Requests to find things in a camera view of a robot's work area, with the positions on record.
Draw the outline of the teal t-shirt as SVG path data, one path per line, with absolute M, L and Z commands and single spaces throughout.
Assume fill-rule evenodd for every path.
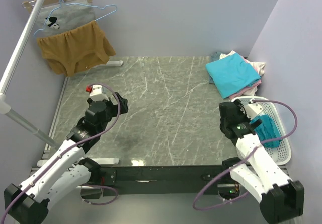
M 281 137 L 277 126 L 271 117 L 268 115 L 256 116 L 250 121 L 250 124 L 255 123 L 257 120 L 261 120 L 262 122 L 254 129 L 260 142 Z

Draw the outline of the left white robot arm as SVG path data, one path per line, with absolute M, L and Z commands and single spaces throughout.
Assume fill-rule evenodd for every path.
M 110 130 L 108 123 L 128 112 L 128 101 L 115 92 L 114 105 L 105 94 L 88 98 L 88 109 L 56 153 L 20 185 L 4 191 L 5 213 L 19 223 L 42 223 L 50 209 L 76 187 L 102 191 L 101 166 L 85 154 Z

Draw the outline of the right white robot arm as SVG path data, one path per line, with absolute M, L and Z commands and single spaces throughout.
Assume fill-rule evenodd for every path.
M 237 97 L 219 104 L 220 130 L 232 141 L 240 165 L 230 164 L 221 170 L 226 183 L 237 181 L 259 203 L 267 223 L 280 223 L 302 216 L 304 186 L 292 180 L 280 167 L 291 157 L 290 145 L 277 109 L 263 97 Z M 267 115 L 283 137 L 276 149 L 264 147 L 255 133 L 255 117 Z

